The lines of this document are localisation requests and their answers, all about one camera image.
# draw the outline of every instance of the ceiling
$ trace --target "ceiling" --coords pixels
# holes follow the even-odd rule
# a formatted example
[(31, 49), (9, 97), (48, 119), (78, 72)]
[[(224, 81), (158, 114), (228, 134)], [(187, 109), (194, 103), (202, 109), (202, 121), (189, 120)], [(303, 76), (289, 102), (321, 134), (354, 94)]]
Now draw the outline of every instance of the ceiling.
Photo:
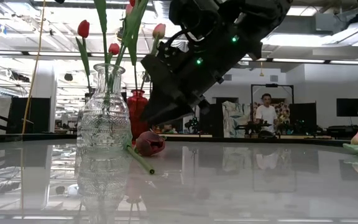
[[(78, 24), (86, 19), (90, 22), (90, 35), (87, 38), (88, 52), (98, 53), (103, 52), (101, 28), (99, 25), (98, 15), (93, 7), (93, 2), (89, 0), (66, 0), (64, 4), (57, 4), (54, 0), (46, 0), (45, 20), (42, 35), (42, 52), (77, 52), (78, 49), (75, 44), (76, 29)], [(118, 42), (116, 32), (122, 26), (120, 19), (124, 16), (124, 9), (128, 1), (115, 0), (107, 1), (107, 17), (108, 17), (108, 31), (107, 37), (109, 43)], [(38, 49), (38, 38), (40, 30), (40, 15), (42, 9), (42, 0), (0, 0), (0, 50), (17, 50), (36, 52)], [(147, 54), (153, 44), (152, 31), (156, 24), (164, 23), (167, 25), (167, 37), (171, 37), (177, 33), (180, 28), (173, 25), (168, 19), (170, 1), (149, 1), (147, 11), (142, 20), (141, 29), (139, 31), (139, 41), (137, 43), (137, 53)], [(315, 18), (316, 11), (319, 15), (332, 15), (332, 12), (343, 12), (338, 14), (342, 19), (347, 19), (346, 16), (351, 15), (352, 10), (356, 6), (356, 0), (341, 0), (341, 1), (316, 1), (316, 0), (294, 0), (288, 18), (289, 22), (284, 22), (281, 27), (282, 30), (292, 29), (300, 30), (301, 26), (310, 19)], [(264, 57), (281, 57), (281, 58), (323, 58), (323, 59), (357, 59), (358, 47), (351, 47), (353, 43), (338, 45), (310, 45), (309, 47), (302, 47), (305, 43), (294, 45), (294, 40), (305, 40), (304, 34), (301, 37), (295, 32), (291, 35), (290, 43), (283, 42), (283, 33), (275, 33), (264, 39), (264, 47), (262, 54)], [(320, 43), (327, 44), (332, 41), (334, 35), (330, 34), (330, 39), (327, 40), (322, 35), (314, 35), (318, 38)], [(184, 40), (178, 40), (175, 45), (185, 44)], [(21, 75), (31, 78), (35, 64), (35, 57), (19, 58), (19, 57), (0, 57), (0, 94), (26, 96), (29, 87), (28, 83), (15, 81), (9, 79), (11, 72), (17, 72)], [(65, 107), (65, 104), (77, 104), (74, 109), (83, 105), (83, 96), (86, 93), (86, 77), (83, 72), (82, 62), (78, 58), (56, 58), (55, 70), (58, 75), (58, 86), (80, 86), (78, 88), (59, 88), (58, 89), (58, 106)], [(91, 67), (100, 61), (90, 61)], [(281, 68), (285, 72), (294, 65), (285, 63), (266, 63), (266, 68)], [(122, 87), (134, 89), (134, 69), (128, 62), (123, 62), (122, 66), (126, 69), (126, 73), (122, 79)], [(244, 68), (260, 67), (260, 63), (251, 62)], [(144, 69), (142, 65), (137, 63), (137, 77), (138, 85), (140, 85), (142, 72)], [(68, 82), (64, 79), (66, 73), (73, 75), (73, 81)], [(94, 71), (93, 80), (91, 81), (95, 86), (96, 74)], [(20, 84), (22, 87), (6, 87), (7, 84)]]

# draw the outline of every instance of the person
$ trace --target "person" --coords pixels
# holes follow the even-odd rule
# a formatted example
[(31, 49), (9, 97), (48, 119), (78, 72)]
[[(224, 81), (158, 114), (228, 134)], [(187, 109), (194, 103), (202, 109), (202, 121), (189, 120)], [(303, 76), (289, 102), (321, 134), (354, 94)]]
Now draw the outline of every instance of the person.
[(255, 118), (257, 119), (257, 123), (263, 120), (267, 121), (268, 124), (271, 124), (269, 127), (262, 127), (262, 130), (274, 133), (274, 124), (277, 122), (277, 114), (275, 108), (270, 105), (272, 102), (272, 96), (265, 93), (262, 96), (262, 100), (264, 103), (257, 108)]

